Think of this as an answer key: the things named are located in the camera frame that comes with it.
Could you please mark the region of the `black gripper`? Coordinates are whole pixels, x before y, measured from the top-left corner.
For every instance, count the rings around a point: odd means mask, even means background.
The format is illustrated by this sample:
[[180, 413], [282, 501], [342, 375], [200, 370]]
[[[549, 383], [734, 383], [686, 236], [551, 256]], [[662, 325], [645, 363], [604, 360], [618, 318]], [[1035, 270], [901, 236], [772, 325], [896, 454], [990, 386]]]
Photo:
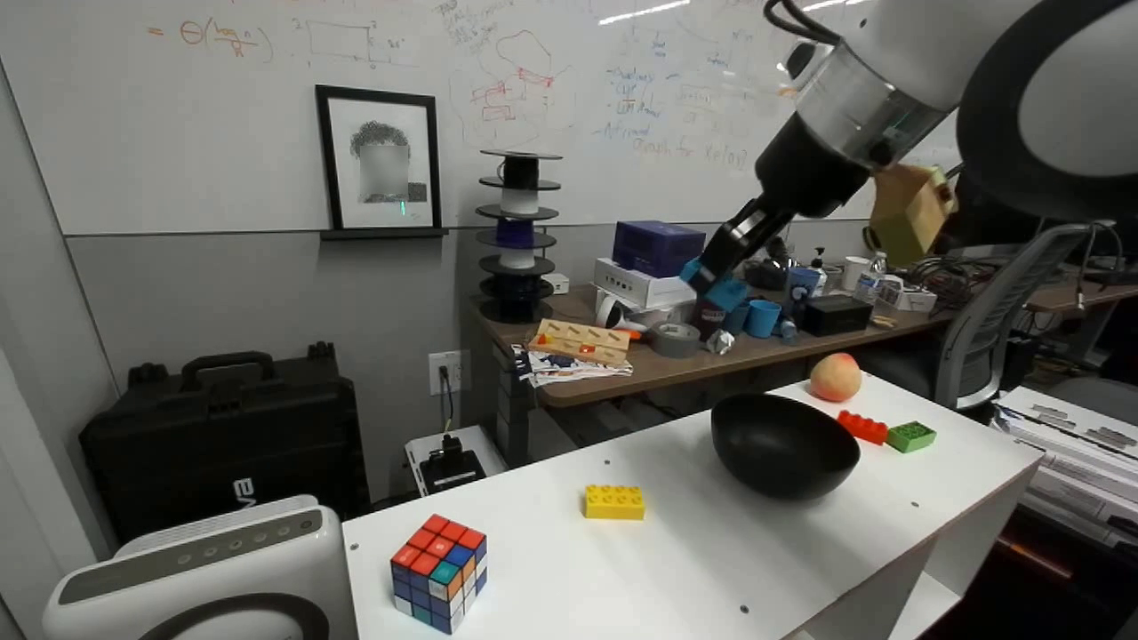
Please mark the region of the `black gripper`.
[[728, 218], [702, 254], [698, 286], [712, 288], [721, 274], [734, 274], [747, 256], [768, 244], [788, 225], [794, 209], [768, 194], [747, 199], [736, 218]]

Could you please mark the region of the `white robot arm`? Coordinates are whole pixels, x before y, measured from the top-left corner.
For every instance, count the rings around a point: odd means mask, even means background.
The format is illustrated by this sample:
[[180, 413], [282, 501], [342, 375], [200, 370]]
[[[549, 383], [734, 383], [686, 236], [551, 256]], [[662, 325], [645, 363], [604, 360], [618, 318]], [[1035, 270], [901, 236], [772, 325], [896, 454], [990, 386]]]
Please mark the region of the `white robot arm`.
[[1138, 0], [874, 0], [756, 161], [760, 192], [690, 263], [704, 292], [830, 218], [958, 117], [964, 175], [1052, 219], [1138, 213]]

